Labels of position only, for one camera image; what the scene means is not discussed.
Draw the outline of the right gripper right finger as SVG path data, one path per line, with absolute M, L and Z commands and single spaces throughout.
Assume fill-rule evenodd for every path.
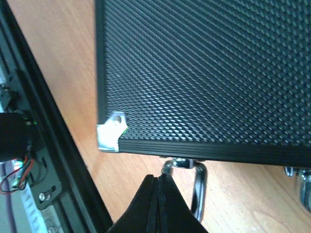
M 206 233 L 184 201 L 171 175 L 158 178 L 158 232 Z

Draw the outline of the black poker set case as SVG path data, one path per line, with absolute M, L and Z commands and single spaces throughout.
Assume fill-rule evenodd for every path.
M 196 167 L 284 167 L 311 208 L 308 0 L 97 0 L 97 145 Z

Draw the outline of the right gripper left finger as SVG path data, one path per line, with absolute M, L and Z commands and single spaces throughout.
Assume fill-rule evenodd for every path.
M 109 233 L 156 233 L 158 179 L 146 175 L 123 215 L 109 228 Z

